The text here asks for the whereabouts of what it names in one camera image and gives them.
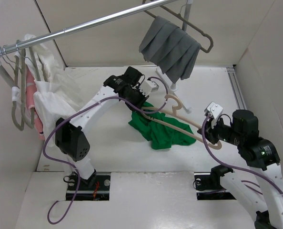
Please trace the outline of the green t shirt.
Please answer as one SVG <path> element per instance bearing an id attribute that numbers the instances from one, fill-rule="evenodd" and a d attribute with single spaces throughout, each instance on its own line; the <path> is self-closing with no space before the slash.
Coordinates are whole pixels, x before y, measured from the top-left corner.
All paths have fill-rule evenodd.
<path id="1" fill-rule="evenodd" d="M 147 115 L 193 134 L 189 125 L 182 123 L 175 118 L 167 117 L 165 113 L 157 112 Z M 169 149 L 173 145 L 190 146 L 196 142 L 196 139 L 168 126 L 149 120 L 139 112 L 131 113 L 131 120 L 128 124 L 137 130 L 144 139 L 150 142 L 151 148 L 154 150 Z"/>

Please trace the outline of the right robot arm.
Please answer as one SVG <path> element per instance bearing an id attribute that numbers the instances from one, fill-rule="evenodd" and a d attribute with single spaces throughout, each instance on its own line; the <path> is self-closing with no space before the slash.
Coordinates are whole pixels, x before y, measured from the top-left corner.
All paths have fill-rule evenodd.
<path id="1" fill-rule="evenodd" d="M 257 229 L 283 229 L 283 176 L 281 162 L 274 144 L 259 136 L 258 118 L 249 110 L 236 110 L 230 125 L 220 114 L 205 111 L 205 120 L 198 133 L 210 156 L 218 162 L 211 169 L 208 181 L 215 188 L 224 188 L 244 207 Z M 229 165 L 219 160 L 209 149 L 209 143 L 219 141 L 236 146 L 247 168 Z M 263 199 L 260 199 L 240 179 L 235 171 L 253 174 Z"/>

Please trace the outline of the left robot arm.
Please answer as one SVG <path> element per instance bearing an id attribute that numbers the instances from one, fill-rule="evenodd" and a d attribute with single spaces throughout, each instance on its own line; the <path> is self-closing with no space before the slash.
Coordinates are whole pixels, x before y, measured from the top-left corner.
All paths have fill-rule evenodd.
<path id="1" fill-rule="evenodd" d="M 95 96 L 69 121 L 60 118 L 56 122 L 55 144 L 65 154 L 67 163 L 84 189 L 90 189 L 96 182 L 96 169 L 87 154 L 91 148 L 86 134 L 112 106 L 123 100 L 132 111 L 141 109 L 156 83 L 146 80 L 133 67 L 128 67 L 120 76 L 106 79 Z"/>

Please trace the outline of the white garment on hanger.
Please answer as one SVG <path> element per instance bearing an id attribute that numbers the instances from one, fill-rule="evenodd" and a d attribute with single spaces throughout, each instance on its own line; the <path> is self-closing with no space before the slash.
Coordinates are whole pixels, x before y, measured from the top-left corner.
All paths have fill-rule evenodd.
<path id="1" fill-rule="evenodd" d="M 28 59 L 25 63 L 37 87 L 34 94 L 35 109 L 42 121 L 46 139 L 59 118 L 66 119 L 78 112 L 84 102 L 80 87 L 59 65 L 53 53 L 44 44 L 35 45 L 32 50 L 36 64 L 30 63 Z M 31 59 L 29 49 L 26 49 L 26 55 Z"/>

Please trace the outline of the grey plastic hanger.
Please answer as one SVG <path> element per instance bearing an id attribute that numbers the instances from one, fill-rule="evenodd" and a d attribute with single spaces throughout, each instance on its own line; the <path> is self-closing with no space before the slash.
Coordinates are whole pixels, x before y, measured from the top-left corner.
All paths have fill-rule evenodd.
<path id="1" fill-rule="evenodd" d="M 191 27 L 192 29 L 194 29 L 195 31 L 197 31 L 198 33 L 200 33 L 203 37 L 206 37 L 209 41 L 210 41 L 210 45 L 207 49 L 205 49 L 204 47 L 201 46 L 200 50 L 203 51 L 204 53 L 209 53 L 212 48 L 213 48 L 213 39 L 210 35 L 206 34 L 204 31 L 202 31 L 200 28 L 198 28 L 197 26 L 195 26 L 194 24 L 190 23 L 188 21 L 190 12 L 189 10 L 191 9 L 191 3 L 186 3 L 185 4 L 185 13 L 184 13 L 184 17 L 180 14 L 180 13 L 176 13 L 174 11 L 172 11 L 171 9 L 161 5 L 160 6 L 162 9 L 164 9 L 165 11 L 167 11 L 168 13 L 170 13 L 171 15 L 173 15 L 174 17 L 178 18 L 179 20 L 182 21 L 182 30 L 185 31 L 187 29 L 187 26 Z"/>

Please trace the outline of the pink garment on hanger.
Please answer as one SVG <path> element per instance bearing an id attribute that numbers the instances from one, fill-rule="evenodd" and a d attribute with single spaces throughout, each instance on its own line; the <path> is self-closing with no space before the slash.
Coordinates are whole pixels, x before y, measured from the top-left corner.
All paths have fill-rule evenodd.
<path id="1" fill-rule="evenodd" d="M 37 87 L 34 81 L 34 77 L 30 72 L 29 68 L 27 68 L 26 73 L 26 106 L 31 114 L 34 111 L 34 127 L 38 132 L 38 136 L 40 140 L 45 140 L 44 132 L 43 132 L 43 124 L 40 120 L 34 102 L 34 94 L 37 92 Z"/>

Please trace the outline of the grey hanger far left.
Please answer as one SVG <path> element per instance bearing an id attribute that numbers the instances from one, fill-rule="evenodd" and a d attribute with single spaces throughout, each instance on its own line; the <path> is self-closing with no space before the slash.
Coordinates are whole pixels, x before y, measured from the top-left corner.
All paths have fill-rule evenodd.
<path id="1" fill-rule="evenodd" d="M 13 69 L 14 79 L 5 69 L 2 69 L 1 72 L 3 80 L 11 88 L 12 122 L 19 131 L 23 131 L 25 126 L 23 115 L 20 115 L 20 121 L 18 121 L 17 115 L 22 113 L 22 108 L 24 108 L 22 98 L 25 98 L 23 92 L 26 91 L 26 70 L 25 67 L 23 67 L 22 55 L 17 52 L 14 56 L 14 61 L 11 61 L 10 59 L 7 61 L 3 57 L 4 62 L 9 64 Z"/>

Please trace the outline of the grey pleated cloth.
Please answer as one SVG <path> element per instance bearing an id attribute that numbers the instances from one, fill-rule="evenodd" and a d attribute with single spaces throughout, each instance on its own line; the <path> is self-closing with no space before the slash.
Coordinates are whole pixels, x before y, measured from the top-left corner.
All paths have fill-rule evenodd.
<path id="1" fill-rule="evenodd" d="M 200 49 L 187 32 L 160 16 L 155 17 L 139 45 L 144 60 L 157 65 L 172 83 L 191 76 Z"/>

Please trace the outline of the aluminium rail right edge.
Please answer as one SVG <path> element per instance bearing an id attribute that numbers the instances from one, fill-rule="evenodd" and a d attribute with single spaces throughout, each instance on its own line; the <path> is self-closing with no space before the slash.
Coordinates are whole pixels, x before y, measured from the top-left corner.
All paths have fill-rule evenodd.
<path id="1" fill-rule="evenodd" d="M 230 79 L 230 83 L 231 83 L 231 86 L 232 86 L 232 90 L 233 90 L 234 97 L 235 97 L 238 108 L 246 110 L 247 107 L 246 107 L 244 97 L 243 97 L 243 94 L 242 94 L 240 86 L 239 86 L 239 82 L 238 82 L 237 77 L 236 77 L 234 67 L 227 67 L 226 71 L 227 71 L 229 79 Z"/>

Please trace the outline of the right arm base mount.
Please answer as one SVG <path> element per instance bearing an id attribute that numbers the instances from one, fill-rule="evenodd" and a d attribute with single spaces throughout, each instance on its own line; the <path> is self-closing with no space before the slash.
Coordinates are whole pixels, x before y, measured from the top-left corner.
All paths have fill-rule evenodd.
<path id="1" fill-rule="evenodd" d="M 197 200 L 235 200 L 235 197 L 220 184 L 220 178 L 233 169 L 222 165 L 215 166 L 210 172 L 194 172 L 193 188 Z"/>

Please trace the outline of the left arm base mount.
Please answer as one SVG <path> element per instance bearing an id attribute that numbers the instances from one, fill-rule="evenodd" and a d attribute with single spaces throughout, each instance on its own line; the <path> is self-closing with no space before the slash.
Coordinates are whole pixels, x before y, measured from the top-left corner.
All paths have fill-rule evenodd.
<path id="1" fill-rule="evenodd" d="M 65 194 L 66 200 L 72 200 L 78 182 L 78 177 L 75 174 L 65 176 L 63 181 L 67 184 Z M 98 173 L 95 183 L 88 187 L 82 181 L 78 192 L 75 196 L 75 201 L 108 201 L 110 199 L 110 184 L 111 173 Z"/>

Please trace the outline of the silver clothes rack rail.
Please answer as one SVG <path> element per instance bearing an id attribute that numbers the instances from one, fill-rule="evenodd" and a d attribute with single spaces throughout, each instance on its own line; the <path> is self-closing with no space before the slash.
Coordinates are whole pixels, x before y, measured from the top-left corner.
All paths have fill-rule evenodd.
<path id="1" fill-rule="evenodd" d="M 136 6 L 127 10 L 123 10 L 114 14 L 110 14 L 98 19 L 94 19 L 92 21 L 87 21 L 78 25 L 74 25 L 68 28 L 64 28 L 62 30 L 56 31 L 56 32 L 51 32 L 42 36 L 38 36 L 32 39 L 28 39 L 25 41 L 21 41 L 21 42 L 16 42 L 15 44 L 12 45 L 7 45 L 5 47 L 1 47 L 0 48 L 0 57 L 9 54 L 9 53 L 13 53 L 13 52 L 17 52 L 21 49 L 26 49 L 29 48 L 31 46 L 34 45 L 38 45 L 38 44 L 42 44 L 51 40 L 54 40 L 56 38 L 62 37 L 62 36 L 67 36 L 70 34 L 74 34 L 86 29 L 90 29 L 92 27 L 96 27 L 111 21 L 115 21 L 117 19 L 121 19 L 127 16 L 131 16 L 149 9 L 153 9 L 159 6 L 162 6 L 164 4 L 169 3 L 168 0 L 157 0 L 157 1 L 153 1 L 153 2 L 149 2 L 149 3 L 145 3 L 142 4 L 140 6 Z"/>

